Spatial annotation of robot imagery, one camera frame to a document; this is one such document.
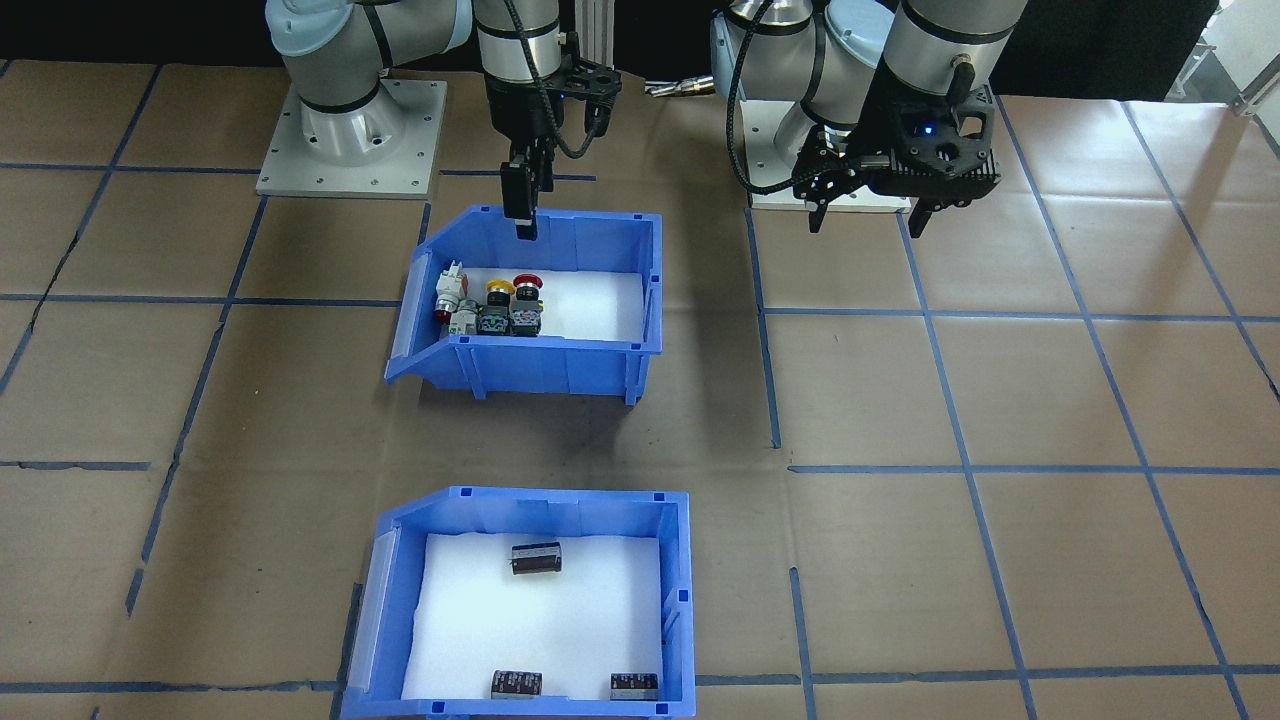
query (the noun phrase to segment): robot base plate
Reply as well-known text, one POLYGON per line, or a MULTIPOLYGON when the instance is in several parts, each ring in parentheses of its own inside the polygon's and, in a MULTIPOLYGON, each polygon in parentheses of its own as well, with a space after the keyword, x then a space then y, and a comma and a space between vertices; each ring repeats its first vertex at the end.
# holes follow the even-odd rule
POLYGON ((447 83, 411 79, 384 79, 383 83, 407 118, 406 135, 396 152, 353 168, 317 158, 306 146, 298 95, 291 87, 271 136, 271 147, 262 160, 257 193, 425 200, 435 174, 447 83))
MULTIPOLYGON (((783 160, 773 145, 778 124, 791 105, 794 102, 776 100, 746 100, 741 104, 746 172, 754 184, 773 184, 791 177, 795 159, 783 160)), ((794 197, 791 190, 782 190, 771 195, 751 195, 751 206, 760 210, 804 210, 804 201, 794 197)), ((865 187, 827 206, 831 213, 897 213, 910 209, 911 201, 905 197, 876 195, 865 187)))

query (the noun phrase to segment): black cable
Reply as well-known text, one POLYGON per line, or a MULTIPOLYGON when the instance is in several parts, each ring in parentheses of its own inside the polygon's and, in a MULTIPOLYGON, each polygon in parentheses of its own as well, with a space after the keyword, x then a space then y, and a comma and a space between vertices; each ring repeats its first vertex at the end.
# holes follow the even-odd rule
MULTIPOLYGON (((736 138, 733 137, 733 109, 737 105, 739 83, 742 81, 742 65, 746 63, 746 49, 751 45, 751 38, 755 37, 755 29, 760 27, 760 19, 764 18, 764 13, 767 13, 772 5, 773 0, 764 0, 764 3, 760 4, 760 8, 755 10, 755 15, 751 18, 751 24, 746 28, 746 35, 742 36, 742 44, 737 49, 737 60, 733 63, 733 77, 728 83, 728 109, 724 114, 724 142, 728 147, 730 164, 733 167, 733 177, 737 178, 739 184, 756 195, 772 195, 780 190, 795 187, 801 182, 809 182, 822 174, 819 170, 803 178, 788 178, 782 182, 762 187, 753 184, 750 178, 746 177, 746 170, 742 169, 742 161, 737 156, 736 138)), ((823 32, 823 29, 818 28, 817 32, 823 32)))
POLYGON ((582 141, 582 146, 577 150, 571 149, 564 142, 564 136, 561 135, 559 127, 556 124, 556 110, 552 109, 552 99, 547 95, 547 85, 543 82, 543 76, 538 72, 538 63, 534 61, 534 51, 529 46, 529 35, 525 33, 525 23, 520 22, 520 12, 516 10, 516 4, 512 0, 506 0, 506 3, 507 13, 511 15, 511 24, 516 28, 516 35, 520 37, 520 47, 525 51, 525 63, 529 64, 529 77, 534 78, 534 87, 538 88, 538 95, 543 100, 543 111, 547 114, 547 122, 552 127, 552 135, 556 136, 556 145, 571 160, 581 159, 586 155, 586 149, 591 146, 591 141, 595 140, 595 133, 599 131, 604 117, 596 115, 591 122, 591 127, 586 131, 586 140, 582 141))

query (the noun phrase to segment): plastic bin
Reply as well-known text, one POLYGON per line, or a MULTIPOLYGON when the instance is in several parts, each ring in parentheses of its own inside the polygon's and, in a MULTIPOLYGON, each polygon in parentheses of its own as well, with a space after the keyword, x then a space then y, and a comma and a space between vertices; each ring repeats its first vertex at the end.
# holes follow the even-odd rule
POLYGON ((385 379, 420 375, 476 398, 556 392, 617 395, 634 405, 644 395, 650 357, 660 352, 660 215, 539 209, 538 240, 527 241, 516 237, 500 208, 475 205, 413 251, 385 379), (454 260, 463 269, 637 274, 643 328, 628 340, 442 334, 433 314, 435 281, 454 260))
MULTIPOLYGON (((379 518, 374 538, 342 717, 695 715, 687 493, 453 487, 385 512, 379 518), (448 697, 401 700, 413 642, 415 610, 422 592, 426 539, 433 533, 657 538, 662 596, 662 673, 658 700, 611 701, 547 696, 515 701, 448 697)), ((476 618, 477 624, 494 621, 493 618, 476 618)))

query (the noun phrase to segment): blue tape line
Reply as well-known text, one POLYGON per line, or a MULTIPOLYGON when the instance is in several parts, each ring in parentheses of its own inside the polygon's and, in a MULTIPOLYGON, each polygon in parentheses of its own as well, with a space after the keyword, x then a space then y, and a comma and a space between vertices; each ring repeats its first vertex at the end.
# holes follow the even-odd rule
POLYGON ((269 685, 201 685, 155 682, 0 683, 0 694, 124 694, 124 693, 293 693, 333 692, 332 680, 289 680, 269 685))
POLYGON ((218 355, 218 346, 223 341, 223 331, 225 328, 225 324, 219 324, 218 329, 214 331, 214 337, 209 341, 209 351, 205 352, 205 363, 200 368, 200 377, 196 379, 196 389, 192 391, 191 402, 187 404, 187 415, 182 421, 182 430, 178 433, 178 445, 174 447, 173 460, 169 462, 169 470, 165 473, 164 484, 160 486, 160 496, 156 498, 155 510, 151 511, 151 523, 147 525, 146 538, 142 541, 143 565, 151 560, 151 551, 155 548, 156 536, 160 533, 160 518, 164 515, 164 506, 169 501, 169 491, 173 488, 173 479, 178 474, 178 466, 182 464, 182 450, 187 445, 187 433, 191 432, 191 425, 196 420, 196 409, 200 406, 201 396, 205 395, 209 370, 214 366, 214 356, 218 355))
POLYGON ((360 624, 360 602, 365 585, 355 583, 351 587, 351 605, 347 606, 347 629, 342 635, 342 659, 338 662, 338 687, 329 705, 329 720, 342 716, 342 698, 347 688, 347 673, 351 670, 351 651, 356 644, 356 625, 360 624))
POLYGON ((422 204, 422 224, 417 227, 417 245, 426 242, 426 228, 431 224, 431 204, 422 204))
POLYGON ((86 170, 104 173, 110 165, 79 165, 74 163, 0 163, 4 170, 86 170))
POLYGON ((268 197, 264 195, 257 201, 257 211, 253 213, 253 222, 248 227, 248 237, 244 238, 244 249, 241 250, 241 259, 236 264, 236 274, 232 275, 232 284, 227 288, 227 305, 223 307, 223 322, 232 311, 232 304, 237 301, 239 283, 244 278, 244 268, 248 266, 248 256, 253 254, 253 243, 257 241, 257 231, 262 227, 262 217, 266 215, 268 197))
POLYGON ((1144 320, 1155 323, 1230 323, 1226 315, 1153 315, 1137 313, 1098 313, 1092 314, 1094 320, 1144 320))
MULTIPOLYGON (((31 300, 14 297, 12 300, 31 300)), ((136 302, 142 305, 224 305, 225 297, 202 295, 50 295, 46 302, 136 302)), ((296 305, 303 307, 399 307, 399 300, 324 299, 324 297, 233 297, 232 305, 296 305)))
POLYGON ((9 387, 9 380, 13 379, 13 374, 18 370, 18 363, 22 360, 22 354, 27 351, 27 345, 31 343, 32 325, 27 323, 27 329, 22 331, 22 340, 18 341, 18 347, 14 348, 13 355, 9 356, 9 364, 5 365, 4 375, 0 375, 0 395, 9 387))
POLYGON ((145 473, 150 462, 64 462, 50 460, 0 460, 0 468, 19 468, 22 470, 95 470, 104 473, 145 473))
POLYGON ((1231 316, 1235 323, 1235 329, 1240 333, 1244 340, 1244 345, 1249 348, 1249 355, 1253 356, 1253 361, 1258 364, 1258 369, 1266 375, 1267 383, 1271 386, 1271 395, 1280 400, 1280 388, 1276 387, 1276 377, 1267 369, 1266 360, 1262 359, 1262 354, 1258 352, 1257 345, 1253 343, 1253 338, 1249 337, 1249 331, 1244 327, 1244 322, 1240 320, 1240 314, 1235 311, 1235 305, 1231 302, 1231 297, 1226 293, 1226 286, 1217 277, 1217 270, 1213 269, 1213 263, 1210 263, 1208 254, 1204 252, 1204 246, 1201 245, 1199 236, 1196 233, 1196 228, 1192 227, 1190 218, 1187 217, 1187 211, 1183 209, 1181 201, 1178 200, 1178 195, 1174 192, 1174 186, 1169 183, 1169 178, 1165 177, 1165 170, 1160 167, 1156 160, 1155 152, 1151 151, 1151 146, 1147 143, 1147 137, 1142 133, 1142 128, 1138 127, 1138 120, 1133 117, 1133 110, 1125 102, 1120 104, 1120 109, 1124 110, 1125 119, 1129 120, 1129 127, 1133 128, 1134 136, 1138 138, 1138 143, 1142 145, 1142 151, 1147 155, 1147 160, 1151 163, 1152 169, 1156 170, 1156 176, 1160 178, 1160 184, 1164 186, 1165 193, 1169 196, 1169 201, 1174 205, 1174 210, 1178 211, 1178 219, 1183 222, 1183 228, 1187 229, 1188 237, 1192 238, 1192 245, 1196 247, 1196 254, 1199 255, 1201 263, 1204 264, 1204 269, 1208 270, 1208 277, 1213 281, 1213 287, 1217 290, 1219 296, 1222 299, 1222 304, 1226 305, 1226 313, 1231 316))
POLYGON ((1023 659, 1021 643, 1018 642, 1018 629, 1014 626, 1014 614, 1009 607, 1009 596, 1005 592, 1005 580, 1001 577, 1000 562, 996 559, 996 547, 991 541, 991 529, 987 527, 987 514, 982 509, 982 495, 978 492, 978 480, 974 478, 973 462, 969 460, 969 447, 964 439, 964 429, 960 427, 960 413, 956 410, 955 397, 951 393, 951 380, 947 378, 946 363, 942 360, 942 346, 938 342, 937 328, 933 325, 929 300, 924 293, 920 268, 915 261, 915 250, 911 247, 911 234, 906 229, 906 220, 902 219, 901 213, 897 214, 897 231, 902 237, 902 249, 906 251, 906 261, 911 269, 911 282, 915 283, 915 295, 920 300, 920 310, 924 311, 924 331, 929 336, 933 363, 937 365, 938 382, 942 384, 942 397, 947 405, 947 416, 951 419, 951 432, 955 436, 956 450, 960 452, 965 486, 969 488, 969 500, 973 503, 974 519, 978 521, 978 534, 982 537, 982 550, 987 556, 987 566, 991 569, 991 580, 995 585, 996 601, 1000 605, 1000 615, 1005 623, 1005 633, 1009 635, 1009 651, 1014 659, 1014 669, 1018 671, 1018 684, 1023 691, 1023 705, 1027 706, 1028 720, 1037 720, 1036 698, 1032 696, 1032 683, 1027 676, 1027 662, 1023 659))
MULTIPOLYGON (((1157 475, 1249 475, 1276 477, 1280 468, 1196 468, 1162 465, 970 465, 979 475, 993 474, 1088 474, 1088 473, 1147 473, 1157 475)), ((800 475, 924 475, 964 473, 963 465, 787 465, 787 470, 800 475)))
MULTIPOLYGON (((1005 109, 1005 101, 998 95, 996 96, 996 106, 1000 108, 1000 114, 1005 120, 1005 127, 1009 131, 1010 141, 1012 141, 1014 151, 1018 154, 1018 160, 1021 163, 1023 170, 1027 173, 1027 182, 1030 184, 1032 195, 1036 197, 1036 204, 1039 206, 1041 217, 1044 219, 1044 227, 1048 229, 1050 238, 1053 241, 1053 250, 1057 252, 1059 261, 1062 264, 1062 270, 1066 273, 1068 283, 1071 286, 1071 293, 1075 296, 1075 302, 1080 309, 1080 314, 1084 315, 1084 325, 1089 331, 1089 338, 1093 341, 1093 348, 1098 355, 1098 361, 1102 364, 1102 372, 1107 378, 1107 384, 1111 387, 1111 393, 1115 396, 1116 406, 1120 409, 1120 416, 1124 419, 1125 429, 1133 442, 1134 452, 1138 455, 1138 462, 1140 462, 1144 469, 1147 487, 1151 489, 1151 497, 1156 503, 1156 510, 1160 512, 1160 521, 1165 525, 1165 533, 1169 536, 1170 544, 1172 544, 1174 556, 1178 559, 1178 566, 1181 569, 1183 579, 1187 582, 1187 589, 1192 593, 1192 598, 1196 602, 1196 610, 1201 616, 1201 624, 1204 626, 1204 634, 1208 635, 1210 644, 1213 647, 1213 655, 1217 657, 1219 669, 1222 678, 1226 680, 1228 689, 1231 692, 1231 700, 1235 702, 1235 710, 1239 712, 1240 720, 1249 720, 1249 711, 1244 707, 1244 698, 1240 696, 1240 689, 1235 683, 1235 675, 1233 674, 1231 666, 1226 660, 1226 652, 1222 650, 1222 643, 1219 641, 1217 632, 1213 629, 1213 623, 1204 609, 1199 587, 1197 587, 1196 578, 1192 574, 1190 562, 1188 562, 1187 556, 1183 552, 1181 542, 1178 539, 1178 532, 1174 529, 1172 519, 1169 515, 1169 510, 1165 507, 1165 501, 1160 493, 1160 486, 1156 483, 1156 477, 1152 471, 1151 462, 1147 459, 1147 452, 1142 446, 1142 438, 1138 437, 1138 429, 1134 425, 1133 415, 1129 413, 1129 406, 1124 400, 1124 395, 1120 392, 1120 384, 1116 380, 1111 363, 1107 360, 1106 348, 1102 346, 1102 338, 1098 336, 1093 318, 1089 315, 1088 305, 1084 302, 1084 293, 1080 292, 1080 286, 1076 282, 1075 273, 1071 270, 1071 264, 1066 258, 1066 251, 1062 249, 1062 242, 1057 234, 1057 227, 1053 224, 1052 217, 1050 217, 1048 206, 1044 204, 1044 197, 1039 191, 1039 186, 1037 184, 1027 161, 1027 156, 1023 152, 1021 142, 1018 140, 1018 133, 1014 131, 1014 126, 1010 122, 1009 111, 1005 109)), ((1125 117, 1128 117, 1129 123, 1133 124, 1133 118, 1129 115, 1128 108, 1125 108, 1125 117)), ((1134 126, 1134 131, 1137 132, 1137 126, 1134 126)), ((1155 158, 1149 155, 1149 149, 1146 147, 1144 141, 1143 149, 1148 152, 1148 159, 1155 167, 1155 158)), ((1167 181, 1161 177, 1161 182, 1165 182, 1165 190, 1170 192, 1170 199, 1174 201, 1175 208, 1178 208, 1179 214, 1181 215, 1181 206, 1178 205, 1176 199, 1172 197, 1167 181)), ((1192 232, 1189 223, 1187 224, 1187 229, 1188 232, 1192 232)), ((1201 251, 1199 243, 1196 241, 1194 236, 1192 236, 1192 241, 1196 242, 1197 251, 1201 251)), ((1207 258, 1203 258, 1203 252, 1202 259, 1204 259, 1207 264, 1208 260, 1207 258)), ((1230 306, 1230 301, 1226 299, 1225 292, 1222 295, 1222 300, 1228 304, 1228 311, 1235 316, 1235 310, 1230 306)), ((1275 391, 1275 384, 1272 384, 1272 391, 1275 391)))
MULTIPOLYGON (((891 318, 923 318, 920 310, 896 307, 765 307, 769 315, 869 315, 891 318)), ((1024 310, 929 310, 934 318, 1014 319, 1014 320, 1083 320, 1080 313, 1036 313, 1024 310)), ((1092 315, 1094 320, 1140 320, 1149 323, 1233 323, 1229 315, 1161 315, 1138 313, 1107 313, 1092 315)), ((1280 323, 1280 316, 1249 315, 1248 323, 1280 323)))
POLYGON ((170 165, 159 165, 155 168, 146 165, 119 165, 114 169, 120 173, 192 173, 204 176, 256 176, 262 172, 261 168, 183 168, 170 165))
POLYGON ((212 338, 209 341, 209 351, 205 352, 205 363, 200 368, 200 377, 196 379, 196 388, 191 393, 191 402, 187 404, 187 415, 182 421, 182 430, 178 433, 178 442, 173 448, 173 460, 169 462, 169 470, 165 473, 164 484, 160 486, 160 496, 156 498, 155 510, 151 512, 151 524, 147 527, 146 538, 142 541, 142 564, 146 565, 151 559, 151 551, 155 548, 156 536, 160 532, 160 518, 164 515, 164 506, 169 501, 169 491, 173 488, 173 479, 178 474, 178 468, 182 465, 182 451, 187 445, 187 436, 191 433, 191 425, 196 420, 196 411, 200 409, 200 398, 205 395, 205 384, 209 382, 209 373, 214 366, 214 357, 218 355, 218 347, 223 342, 223 332, 227 329, 227 318, 232 310, 232 302, 236 299, 236 292, 239 290, 241 279, 244 277, 244 266, 248 264, 248 256, 253 252, 253 241, 257 238, 259 227, 262 223, 262 215, 266 213, 268 197, 262 196, 257 204, 257 211, 253 214, 253 223, 250 225, 248 237, 244 240, 244 249, 241 251, 239 263, 236 265, 236 274, 232 277, 230 287, 227 290, 227 297, 223 302, 223 311, 219 316, 218 329, 214 331, 212 338))
POLYGON ((156 305, 221 305, 227 302, 225 297, 209 297, 209 296, 168 296, 168 295, 50 295, 45 299, 46 302, 136 302, 136 304, 156 304, 156 305))
POLYGON ((879 685, 888 683, 982 683, 1016 680, 1016 670, 937 670, 929 673, 819 673, 819 685, 879 685))
POLYGON ((138 592, 142 589, 142 568, 133 569, 133 580, 129 583, 129 594, 124 597, 124 614, 133 618, 133 606, 138 602, 138 592))
POLYGON ((399 307, 399 300, 324 300, 308 297, 237 297, 232 305, 288 305, 294 307, 399 307))
POLYGON ((800 475, 925 475, 964 473, 961 465, 787 465, 800 475))
POLYGON ((9 359, 9 365, 5 368, 4 377, 0 377, 0 393, 4 393, 4 388, 8 387, 9 379, 13 378, 13 373, 18 368, 18 361, 22 359, 22 354, 27 350, 27 343, 31 342, 31 336, 36 332, 36 319, 40 318, 40 310, 44 307, 45 300, 54 290, 54 283, 58 282, 58 277, 61 274, 63 268, 67 266, 67 259, 70 258, 72 251, 74 251, 76 246, 79 245, 81 237, 84 234, 84 228, 88 227, 88 220, 93 217, 93 210, 102 200, 102 193, 106 191, 106 183, 111 179, 111 168, 120 160, 120 155, 124 152, 124 146, 129 142, 129 137, 133 136, 133 131, 138 124, 138 118, 142 117, 142 109, 146 108, 147 99, 151 97, 151 91, 155 88, 156 78, 159 77, 160 67, 157 65, 151 73, 151 79, 147 82, 147 87, 142 92, 142 99, 138 101, 138 106, 134 109, 128 127, 124 129, 124 137, 120 138, 120 143, 115 147, 115 154, 111 155, 110 165, 106 168, 106 172, 102 173, 102 178, 97 183, 97 190, 93 191, 93 197, 90 200, 88 208, 84 210, 84 215, 81 218, 79 225, 77 225, 76 233, 72 236, 72 241, 67 245, 67 250, 63 252, 63 256, 58 259, 54 274, 49 278, 49 284, 45 286, 45 292, 41 295, 40 301, 36 302, 36 307, 31 313, 31 322, 27 324, 27 331, 18 342, 18 350, 14 351, 13 357, 9 359))
POLYGON ((142 91, 142 99, 138 100, 138 108, 133 111, 133 117, 129 118, 129 126, 124 128, 124 137, 120 138, 120 145, 115 147, 115 154, 111 155, 111 168, 120 164, 120 156, 124 155, 124 147, 129 143, 133 137, 133 131, 138 127, 138 120, 142 119, 142 110, 147 106, 147 100, 151 99, 151 92, 156 88, 156 81, 160 79, 160 70, 164 65, 156 65, 156 69, 151 72, 151 79, 147 81, 146 90, 142 91))
POLYGON ((891 307, 765 307, 765 315, 872 315, 891 318, 920 318, 919 310, 893 310, 891 307))
POLYGON ((1138 665, 1132 667, 1044 667, 1028 671, 1034 680, 1064 680, 1075 678, 1174 678, 1189 675, 1219 675, 1217 665, 1138 665))
POLYGON ((698 675, 694 683, 699 687, 726 687, 726 685, 799 685, 800 675, 774 674, 774 675, 698 675))
MULTIPOLYGON (((454 176, 454 177, 471 177, 471 178, 488 178, 498 177, 502 174, 499 170, 440 170, 442 176, 454 176)), ((582 182, 595 182, 595 176, 573 176, 573 174, 559 174, 552 173, 553 179, 567 179, 567 181, 582 181, 582 182)))
POLYGON ((751 209, 742 210, 746 218, 746 245, 751 252, 751 282, 755 287, 755 320, 760 334, 760 363, 764 365, 764 397, 769 404, 769 432, 774 450, 782 447, 782 423, 778 420, 778 396, 773 384, 773 356, 769 355, 769 324, 764 315, 764 286, 760 282, 760 252, 755 246, 755 219, 751 209))
POLYGON ((800 644, 800 685, 804 687, 804 710, 808 720, 818 720, 818 700, 813 692, 813 665, 809 662, 809 629, 804 619, 804 597, 800 593, 800 570, 791 569, 791 607, 796 615, 796 639, 800 644))
POLYGON ((170 165, 93 165, 79 163, 0 163, 0 169, 5 170, 88 170, 88 172, 116 172, 116 173, 191 173, 214 176, 256 176, 261 168, 183 168, 170 165))

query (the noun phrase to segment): black background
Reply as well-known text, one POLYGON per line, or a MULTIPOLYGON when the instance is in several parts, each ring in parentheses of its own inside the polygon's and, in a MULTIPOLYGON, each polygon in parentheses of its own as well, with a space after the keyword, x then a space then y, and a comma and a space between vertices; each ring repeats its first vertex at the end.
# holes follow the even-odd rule
MULTIPOLYGON (((709 73, 708 23, 726 5, 617 0, 617 67, 648 79, 709 73)), ((568 29, 573 3, 561 6, 568 29)), ((1007 95, 1164 100, 1216 6, 1217 0, 1029 0, 992 86, 1007 95)), ((262 8, 262 0, 3 0, 0 58, 279 67, 262 8)), ((475 37, 408 67, 479 70, 475 37)))

